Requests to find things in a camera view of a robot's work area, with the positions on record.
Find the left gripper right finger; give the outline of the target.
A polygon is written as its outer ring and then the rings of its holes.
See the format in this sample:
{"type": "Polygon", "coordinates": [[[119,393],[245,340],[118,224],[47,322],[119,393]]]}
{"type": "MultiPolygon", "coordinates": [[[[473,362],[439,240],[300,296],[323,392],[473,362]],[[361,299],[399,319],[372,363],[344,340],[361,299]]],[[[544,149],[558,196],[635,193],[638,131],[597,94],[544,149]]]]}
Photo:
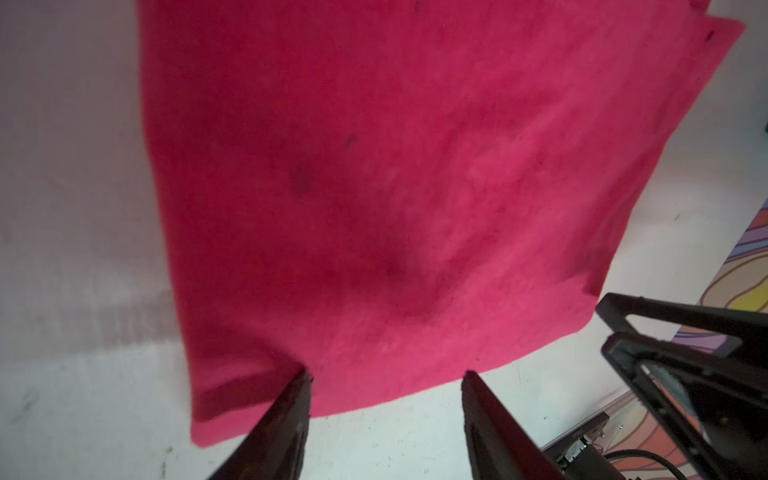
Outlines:
{"type": "Polygon", "coordinates": [[[464,431],[475,480],[563,478],[506,410],[478,373],[461,382],[464,431]]]}

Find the magenta t shirt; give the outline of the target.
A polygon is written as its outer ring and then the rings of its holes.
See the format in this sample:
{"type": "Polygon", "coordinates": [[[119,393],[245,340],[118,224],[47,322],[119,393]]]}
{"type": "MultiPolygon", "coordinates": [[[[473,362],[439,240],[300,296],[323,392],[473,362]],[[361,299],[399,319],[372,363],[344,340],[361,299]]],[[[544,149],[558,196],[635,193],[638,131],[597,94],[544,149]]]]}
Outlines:
{"type": "Polygon", "coordinates": [[[591,319],[744,31],[704,1],[141,1],[190,436],[488,371],[591,319]]]}

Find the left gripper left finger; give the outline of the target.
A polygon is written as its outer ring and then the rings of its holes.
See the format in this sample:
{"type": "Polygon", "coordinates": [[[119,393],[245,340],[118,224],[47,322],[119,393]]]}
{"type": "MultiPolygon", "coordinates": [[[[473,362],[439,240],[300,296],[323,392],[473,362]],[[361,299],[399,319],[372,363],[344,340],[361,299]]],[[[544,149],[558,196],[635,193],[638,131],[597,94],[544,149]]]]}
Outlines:
{"type": "Polygon", "coordinates": [[[309,433],[312,379],[297,373],[211,480],[298,480],[309,433]]]}

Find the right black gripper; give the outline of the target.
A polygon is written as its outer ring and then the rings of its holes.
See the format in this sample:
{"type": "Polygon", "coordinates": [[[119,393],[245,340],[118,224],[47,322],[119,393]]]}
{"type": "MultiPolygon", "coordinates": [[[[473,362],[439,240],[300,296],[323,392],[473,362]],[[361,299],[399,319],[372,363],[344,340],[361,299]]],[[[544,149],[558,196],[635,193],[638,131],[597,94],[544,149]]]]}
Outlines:
{"type": "Polygon", "coordinates": [[[609,293],[601,352],[704,479],[767,476],[767,316],[609,293]],[[639,333],[635,315],[722,334],[707,353],[639,333]]]}

